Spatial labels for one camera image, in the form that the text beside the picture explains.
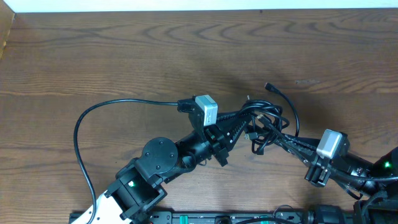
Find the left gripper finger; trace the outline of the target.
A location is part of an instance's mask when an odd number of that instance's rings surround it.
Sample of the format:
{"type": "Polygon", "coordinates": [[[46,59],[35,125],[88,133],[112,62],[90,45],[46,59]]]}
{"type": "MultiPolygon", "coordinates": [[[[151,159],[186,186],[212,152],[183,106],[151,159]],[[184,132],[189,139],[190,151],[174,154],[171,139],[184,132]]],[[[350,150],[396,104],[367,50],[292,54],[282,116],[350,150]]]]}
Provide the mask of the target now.
{"type": "Polygon", "coordinates": [[[216,122],[230,122],[230,123],[241,123],[243,121],[250,122],[252,120],[252,115],[250,112],[233,111],[218,113],[216,122]]]}
{"type": "Polygon", "coordinates": [[[229,119],[222,122],[222,132],[224,139],[222,143],[224,146],[234,146],[239,139],[242,132],[247,129],[251,122],[250,119],[229,119]]]}

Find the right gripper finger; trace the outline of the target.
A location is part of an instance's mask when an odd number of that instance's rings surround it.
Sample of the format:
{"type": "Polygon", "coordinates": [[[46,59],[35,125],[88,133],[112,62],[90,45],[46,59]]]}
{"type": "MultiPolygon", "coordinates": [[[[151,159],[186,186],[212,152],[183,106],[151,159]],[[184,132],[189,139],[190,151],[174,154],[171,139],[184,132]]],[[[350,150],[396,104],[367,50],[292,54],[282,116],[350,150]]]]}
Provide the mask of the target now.
{"type": "Polygon", "coordinates": [[[314,152],[310,148],[300,145],[294,141],[290,141],[288,139],[278,139],[275,143],[288,153],[294,155],[304,165],[313,164],[314,152]]]}
{"type": "Polygon", "coordinates": [[[284,144],[297,149],[300,147],[306,149],[316,149],[320,143],[319,139],[303,138],[284,133],[281,134],[281,139],[284,144]]]}

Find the black USB cable gold plug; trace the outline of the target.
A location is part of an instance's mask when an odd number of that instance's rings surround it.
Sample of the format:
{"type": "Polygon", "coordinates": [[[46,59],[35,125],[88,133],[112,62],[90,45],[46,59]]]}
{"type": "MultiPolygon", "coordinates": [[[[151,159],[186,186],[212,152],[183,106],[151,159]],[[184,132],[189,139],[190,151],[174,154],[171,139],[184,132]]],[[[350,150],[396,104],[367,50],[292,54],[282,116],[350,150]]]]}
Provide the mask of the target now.
{"type": "Polygon", "coordinates": [[[282,116],[283,108],[266,100],[247,100],[239,111],[250,112],[252,117],[263,125],[256,133],[264,139],[278,138],[282,130],[290,124],[290,121],[282,116]]]}

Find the black USB cable dark plug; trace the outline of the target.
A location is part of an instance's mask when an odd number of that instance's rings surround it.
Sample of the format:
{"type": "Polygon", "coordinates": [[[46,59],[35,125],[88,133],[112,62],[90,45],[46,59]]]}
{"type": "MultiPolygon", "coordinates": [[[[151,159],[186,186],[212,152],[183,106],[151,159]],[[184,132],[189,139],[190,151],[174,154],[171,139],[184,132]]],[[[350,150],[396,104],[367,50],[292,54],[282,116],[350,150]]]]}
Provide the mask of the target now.
{"type": "Polygon", "coordinates": [[[248,100],[242,109],[251,115],[252,125],[246,135],[252,142],[253,154],[263,155],[267,146],[279,144],[282,130],[290,125],[283,117],[283,107],[266,100],[248,100]]]}

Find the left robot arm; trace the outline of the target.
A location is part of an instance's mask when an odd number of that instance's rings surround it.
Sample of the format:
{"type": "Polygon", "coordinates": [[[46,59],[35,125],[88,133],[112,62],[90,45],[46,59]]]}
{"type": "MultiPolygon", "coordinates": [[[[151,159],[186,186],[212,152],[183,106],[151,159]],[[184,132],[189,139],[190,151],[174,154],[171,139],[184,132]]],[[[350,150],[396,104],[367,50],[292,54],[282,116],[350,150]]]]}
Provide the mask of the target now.
{"type": "Polygon", "coordinates": [[[179,141],[159,137],[150,140],[115,176],[92,206],[70,223],[143,223],[149,212],[167,195],[162,183],[193,171],[201,162],[215,158],[221,166],[252,120],[250,111],[219,113],[208,95],[174,104],[187,113],[193,131],[179,141]]]}

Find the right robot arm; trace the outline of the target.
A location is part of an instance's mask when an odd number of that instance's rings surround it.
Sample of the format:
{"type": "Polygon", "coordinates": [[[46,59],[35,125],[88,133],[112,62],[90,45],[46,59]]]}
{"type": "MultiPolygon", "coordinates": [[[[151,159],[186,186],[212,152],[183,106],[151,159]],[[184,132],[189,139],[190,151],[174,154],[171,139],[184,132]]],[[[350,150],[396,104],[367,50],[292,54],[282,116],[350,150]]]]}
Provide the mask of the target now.
{"type": "Polygon", "coordinates": [[[333,180],[356,199],[353,223],[397,223],[397,149],[371,163],[349,153],[345,133],[330,129],[321,139],[281,134],[276,144],[307,166],[313,186],[333,180]]]}

